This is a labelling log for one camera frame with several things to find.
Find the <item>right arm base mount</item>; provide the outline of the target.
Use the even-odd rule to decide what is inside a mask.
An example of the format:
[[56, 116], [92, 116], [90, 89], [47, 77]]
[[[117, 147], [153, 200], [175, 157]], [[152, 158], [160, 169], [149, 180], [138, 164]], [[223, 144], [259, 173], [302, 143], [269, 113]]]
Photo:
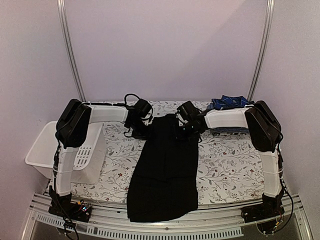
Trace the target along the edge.
[[256, 222], [284, 214], [282, 201], [278, 198], [262, 196], [262, 203], [243, 207], [241, 217], [245, 223]]

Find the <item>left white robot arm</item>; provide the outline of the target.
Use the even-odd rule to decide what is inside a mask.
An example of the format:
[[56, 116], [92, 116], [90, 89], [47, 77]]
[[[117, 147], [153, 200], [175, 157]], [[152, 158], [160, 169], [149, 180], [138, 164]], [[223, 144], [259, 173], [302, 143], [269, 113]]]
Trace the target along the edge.
[[69, 101], [55, 127], [58, 146], [53, 158], [53, 185], [49, 187], [49, 195], [56, 201], [54, 207], [63, 217], [70, 217], [75, 211], [74, 205], [63, 197], [71, 197], [73, 164], [87, 138], [89, 125], [120, 122], [139, 138], [146, 138], [149, 129], [144, 121], [152, 118], [148, 114], [153, 114], [152, 106], [142, 98], [134, 105], [81, 102], [75, 98]]

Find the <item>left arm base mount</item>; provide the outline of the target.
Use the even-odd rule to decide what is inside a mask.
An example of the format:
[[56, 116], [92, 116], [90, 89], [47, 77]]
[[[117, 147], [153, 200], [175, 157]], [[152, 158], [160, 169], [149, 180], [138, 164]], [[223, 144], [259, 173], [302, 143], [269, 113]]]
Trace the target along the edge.
[[89, 203], [51, 201], [48, 212], [58, 217], [70, 217], [71, 220], [88, 223], [92, 214], [92, 205]]

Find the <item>black long sleeve shirt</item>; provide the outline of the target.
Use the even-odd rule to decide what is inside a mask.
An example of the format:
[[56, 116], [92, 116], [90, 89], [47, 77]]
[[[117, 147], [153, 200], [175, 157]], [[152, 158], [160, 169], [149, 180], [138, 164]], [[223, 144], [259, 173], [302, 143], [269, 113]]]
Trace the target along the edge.
[[198, 208], [198, 137], [176, 138], [174, 114], [154, 118], [130, 179], [127, 217], [135, 223], [174, 220]]

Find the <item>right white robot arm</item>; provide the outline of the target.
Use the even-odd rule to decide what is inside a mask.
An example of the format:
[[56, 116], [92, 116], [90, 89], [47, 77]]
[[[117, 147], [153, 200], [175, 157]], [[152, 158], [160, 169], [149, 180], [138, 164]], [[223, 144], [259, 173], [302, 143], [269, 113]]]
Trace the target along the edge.
[[178, 129], [176, 137], [187, 139], [209, 129], [244, 128], [249, 131], [253, 147], [262, 162], [264, 191], [258, 213], [269, 218], [278, 210], [285, 189], [282, 183], [283, 158], [281, 125], [268, 105], [259, 100], [244, 107], [206, 109], [200, 111], [191, 101], [177, 108]]

